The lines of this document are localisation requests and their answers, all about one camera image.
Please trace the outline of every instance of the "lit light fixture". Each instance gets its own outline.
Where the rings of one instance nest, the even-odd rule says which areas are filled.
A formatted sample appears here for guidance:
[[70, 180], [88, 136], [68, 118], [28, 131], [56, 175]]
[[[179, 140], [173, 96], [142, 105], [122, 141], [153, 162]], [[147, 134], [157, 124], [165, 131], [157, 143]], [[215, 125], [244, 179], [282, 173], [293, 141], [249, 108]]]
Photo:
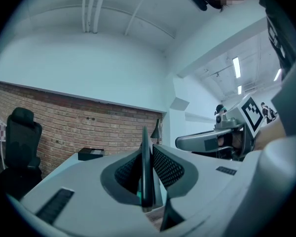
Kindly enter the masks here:
[[241, 77], [239, 58], [236, 57], [236, 58], [232, 59], [232, 61], [233, 61], [233, 65], [235, 67], [236, 78], [239, 78], [239, 77]]
[[240, 95], [242, 92], [242, 85], [238, 86], [238, 95]]
[[278, 70], [278, 72], [277, 72], [277, 74], [276, 74], [276, 77], [275, 77], [274, 81], [276, 81], [276, 80], [278, 79], [278, 77], [279, 77], [281, 71], [282, 71], [282, 69], [279, 69], [279, 70]]

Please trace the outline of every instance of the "chair headrest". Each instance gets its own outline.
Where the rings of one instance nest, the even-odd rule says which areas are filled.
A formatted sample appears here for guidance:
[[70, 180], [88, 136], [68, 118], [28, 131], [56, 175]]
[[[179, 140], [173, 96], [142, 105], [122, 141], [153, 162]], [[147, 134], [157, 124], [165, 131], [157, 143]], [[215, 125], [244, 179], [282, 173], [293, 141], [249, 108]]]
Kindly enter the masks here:
[[19, 124], [34, 126], [34, 113], [25, 108], [15, 108], [12, 112], [11, 119]]

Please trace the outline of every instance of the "black shirt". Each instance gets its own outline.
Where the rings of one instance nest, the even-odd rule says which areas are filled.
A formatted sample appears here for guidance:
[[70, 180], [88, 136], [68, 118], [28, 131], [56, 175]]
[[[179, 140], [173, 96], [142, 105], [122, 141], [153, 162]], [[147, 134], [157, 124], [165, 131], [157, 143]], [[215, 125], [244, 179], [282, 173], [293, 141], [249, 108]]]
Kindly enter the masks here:
[[296, 61], [296, 30], [276, 0], [259, 3], [265, 8], [269, 39], [279, 58], [283, 79]]

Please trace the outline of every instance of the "black box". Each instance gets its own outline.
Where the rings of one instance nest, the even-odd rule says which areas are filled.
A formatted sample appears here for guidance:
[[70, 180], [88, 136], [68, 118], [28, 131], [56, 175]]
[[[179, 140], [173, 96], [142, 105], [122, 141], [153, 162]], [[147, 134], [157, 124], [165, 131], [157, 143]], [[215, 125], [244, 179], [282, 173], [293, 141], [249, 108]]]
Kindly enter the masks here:
[[83, 148], [78, 152], [78, 160], [92, 160], [103, 157], [103, 149]]

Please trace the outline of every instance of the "black office chair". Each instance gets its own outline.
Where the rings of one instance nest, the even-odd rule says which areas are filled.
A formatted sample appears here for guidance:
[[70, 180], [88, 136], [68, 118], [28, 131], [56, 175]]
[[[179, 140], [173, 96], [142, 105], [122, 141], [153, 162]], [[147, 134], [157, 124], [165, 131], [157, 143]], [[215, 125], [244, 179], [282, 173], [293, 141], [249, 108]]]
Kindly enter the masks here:
[[1, 174], [5, 191], [20, 200], [41, 179], [40, 158], [36, 156], [42, 127], [34, 122], [34, 113], [15, 108], [6, 127], [5, 164]]

